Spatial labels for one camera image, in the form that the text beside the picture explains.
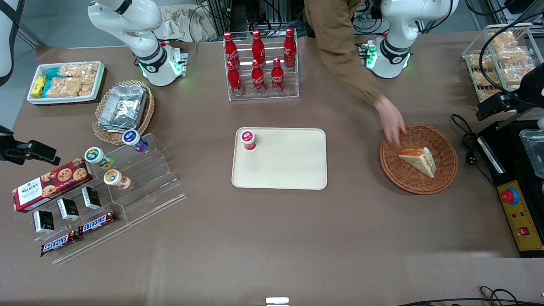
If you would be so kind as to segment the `person's bare hand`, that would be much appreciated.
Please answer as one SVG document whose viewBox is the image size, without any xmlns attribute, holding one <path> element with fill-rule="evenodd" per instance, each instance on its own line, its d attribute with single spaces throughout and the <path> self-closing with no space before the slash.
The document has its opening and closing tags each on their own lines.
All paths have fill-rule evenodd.
<svg viewBox="0 0 544 306">
<path fill-rule="evenodd" d="M 395 147 L 400 147 L 402 136 L 406 134 L 406 125 L 402 114 L 385 96 L 381 96 L 375 101 L 374 108 L 379 114 L 387 141 Z"/>
</svg>

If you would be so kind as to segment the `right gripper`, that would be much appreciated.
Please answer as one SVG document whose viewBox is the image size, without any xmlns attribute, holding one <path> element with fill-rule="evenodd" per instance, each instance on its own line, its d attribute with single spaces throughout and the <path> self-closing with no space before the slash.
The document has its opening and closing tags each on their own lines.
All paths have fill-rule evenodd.
<svg viewBox="0 0 544 306">
<path fill-rule="evenodd" d="M 0 126 L 0 160 L 17 165 L 24 165 L 25 161 L 33 159 L 29 155 L 29 143 L 16 141 L 12 130 Z"/>
</svg>

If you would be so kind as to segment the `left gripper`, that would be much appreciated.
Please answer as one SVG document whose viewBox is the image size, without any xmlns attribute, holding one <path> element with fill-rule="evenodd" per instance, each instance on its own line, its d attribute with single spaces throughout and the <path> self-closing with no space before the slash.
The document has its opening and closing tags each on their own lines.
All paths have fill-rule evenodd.
<svg viewBox="0 0 544 306">
<path fill-rule="evenodd" d="M 544 64 L 529 71 L 522 78 L 519 97 L 536 107 L 544 107 Z"/>
</svg>

